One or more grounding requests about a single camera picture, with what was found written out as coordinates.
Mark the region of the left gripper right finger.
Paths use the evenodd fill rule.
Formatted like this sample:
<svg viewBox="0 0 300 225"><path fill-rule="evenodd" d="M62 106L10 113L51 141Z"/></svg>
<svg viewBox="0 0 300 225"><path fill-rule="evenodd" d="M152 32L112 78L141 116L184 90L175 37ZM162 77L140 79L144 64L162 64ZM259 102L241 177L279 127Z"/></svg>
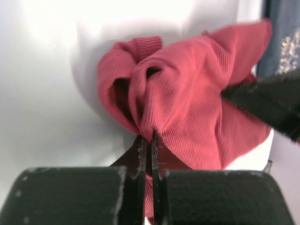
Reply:
<svg viewBox="0 0 300 225"><path fill-rule="evenodd" d="M154 224L292 225L282 192L261 171L162 170L151 141Z"/></svg>

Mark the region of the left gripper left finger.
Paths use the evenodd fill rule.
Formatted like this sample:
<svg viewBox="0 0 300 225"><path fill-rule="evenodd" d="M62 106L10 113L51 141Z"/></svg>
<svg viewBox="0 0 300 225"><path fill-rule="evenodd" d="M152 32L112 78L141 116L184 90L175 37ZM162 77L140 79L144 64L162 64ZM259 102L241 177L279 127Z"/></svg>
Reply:
<svg viewBox="0 0 300 225"><path fill-rule="evenodd" d="M7 225L142 225L147 142L108 167L33 167L4 203Z"/></svg>

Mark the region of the blue graphic tank top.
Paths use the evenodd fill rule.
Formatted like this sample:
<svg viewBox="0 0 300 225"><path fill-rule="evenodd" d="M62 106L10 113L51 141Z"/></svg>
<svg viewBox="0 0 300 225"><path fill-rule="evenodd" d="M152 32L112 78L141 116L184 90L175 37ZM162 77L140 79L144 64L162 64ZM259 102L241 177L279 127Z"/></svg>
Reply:
<svg viewBox="0 0 300 225"><path fill-rule="evenodd" d="M300 1L267 0L264 16L272 37L256 69L258 77L281 75L300 67Z"/></svg>

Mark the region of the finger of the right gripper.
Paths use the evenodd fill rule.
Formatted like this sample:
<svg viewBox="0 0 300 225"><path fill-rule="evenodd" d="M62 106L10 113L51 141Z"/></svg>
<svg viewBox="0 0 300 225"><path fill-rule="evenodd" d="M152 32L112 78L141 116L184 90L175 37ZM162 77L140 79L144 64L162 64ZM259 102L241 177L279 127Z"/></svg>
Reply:
<svg viewBox="0 0 300 225"><path fill-rule="evenodd" d="M226 87L221 97L300 142L300 70Z"/></svg>

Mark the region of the pink tank top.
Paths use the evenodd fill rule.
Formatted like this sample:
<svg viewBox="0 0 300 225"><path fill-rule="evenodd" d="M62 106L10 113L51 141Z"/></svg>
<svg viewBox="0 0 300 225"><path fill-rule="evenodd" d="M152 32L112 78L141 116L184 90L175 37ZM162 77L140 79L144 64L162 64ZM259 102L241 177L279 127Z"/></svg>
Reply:
<svg viewBox="0 0 300 225"><path fill-rule="evenodd" d="M160 172L223 170L263 143L270 127L221 99L254 81L272 35L269 20L227 26L168 46L159 36L117 42L97 67L103 107L130 132L164 143Z"/></svg>

